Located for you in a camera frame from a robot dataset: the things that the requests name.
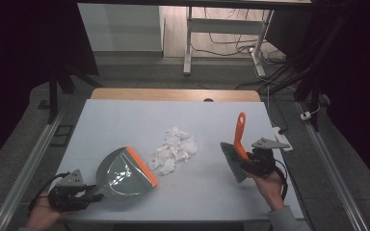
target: dustpan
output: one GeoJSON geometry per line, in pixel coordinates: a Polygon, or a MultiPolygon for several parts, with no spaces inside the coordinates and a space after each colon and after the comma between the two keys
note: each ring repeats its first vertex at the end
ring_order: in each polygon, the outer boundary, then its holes
{"type": "Polygon", "coordinates": [[[158,185],[158,181],[130,146],[109,154],[98,166],[95,193],[115,200],[140,196],[158,185]]]}

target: table surface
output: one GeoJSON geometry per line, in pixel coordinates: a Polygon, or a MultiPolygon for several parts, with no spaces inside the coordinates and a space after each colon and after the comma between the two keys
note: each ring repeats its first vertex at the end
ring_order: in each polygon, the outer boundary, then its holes
{"type": "MultiPolygon", "coordinates": [[[[196,138],[199,152],[188,164],[177,163],[175,171],[168,175],[159,174],[158,168],[153,170],[159,185],[141,197],[127,201],[103,198],[87,210],[67,216],[67,220],[196,222],[268,218],[270,208],[254,182],[247,179],[238,184],[220,148],[221,141],[233,142],[236,119],[241,111],[247,114],[242,138],[245,148],[250,149],[251,143],[261,137],[275,140],[263,103],[187,102],[187,97],[171,101],[171,90],[156,90],[149,96],[154,100],[137,100],[139,91],[150,90],[107,89],[92,94],[93,99],[89,99],[83,109],[58,173],[79,168],[85,183],[95,184],[95,172],[101,161],[126,145],[132,146],[147,163],[153,151],[161,146],[166,130],[175,125],[196,138]],[[123,99],[116,100],[117,94],[111,91],[125,92],[123,99]],[[129,100],[128,92],[132,92],[136,100],[129,100]],[[111,98],[115,100],[99,99],[99,95],[113,95],[111,98]]],[[[177,95],[195,92],[175,91],[177,95]]],[[[216,91],[203,91],[203,97],[218,95],[216,91]]],[[[225,90],[225,93],[234,95],[236,92],[225,90]]],[[[280,151],[274,152],[275,158],[283,162],[280,151]]],[[[290,180],[288,184],[286,204],[291,206],[296,218],[303,218],[290,180]]]]}

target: paper scrap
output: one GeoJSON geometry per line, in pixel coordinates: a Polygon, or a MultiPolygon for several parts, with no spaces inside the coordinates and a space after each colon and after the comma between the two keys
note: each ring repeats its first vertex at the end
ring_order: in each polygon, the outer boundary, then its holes
{"type": "Polygon", "coordinates": [[[167,131],[163,145],[156,148],[148,168],[154,170],[161,167],[161,174],[167,175],[175,170],[176,162],[188,163],[198,151],[195,138],[174,126],[167,131]]]}

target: hand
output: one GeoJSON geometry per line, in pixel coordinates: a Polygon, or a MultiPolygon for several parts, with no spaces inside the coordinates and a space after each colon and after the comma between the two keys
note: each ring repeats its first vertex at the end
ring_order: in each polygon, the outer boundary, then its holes
{"type": "Polygon", "coordinates": [[[36,205],[29,216],[28,222],[26,223],[27,228],[35,228],[39,230],[47,230],[53,224],[57,222],[59,218],[64,216],[66,213],[60,213],[59,211],[50,207],[47,196],[49,192],[43,192],[40,198],[36,201],[36,205]]]}
{"type": "Polygon", "coordinates": [[[247,171],[246,174],[249,178],[254,180],[260,194],[265,198],[267,204],[273,211],[284,208],[284,202],[281,198],[282,182],[275,171],[266,178],[258,177],[247,171]]]}

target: wall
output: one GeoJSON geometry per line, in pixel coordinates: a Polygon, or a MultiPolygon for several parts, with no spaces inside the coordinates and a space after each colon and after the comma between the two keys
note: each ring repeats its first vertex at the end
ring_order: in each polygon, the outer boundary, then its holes
{"type": "Polygon", "coordinates": [[[158,6],[78,4],[92,51],[162,51],[158,6]]]}

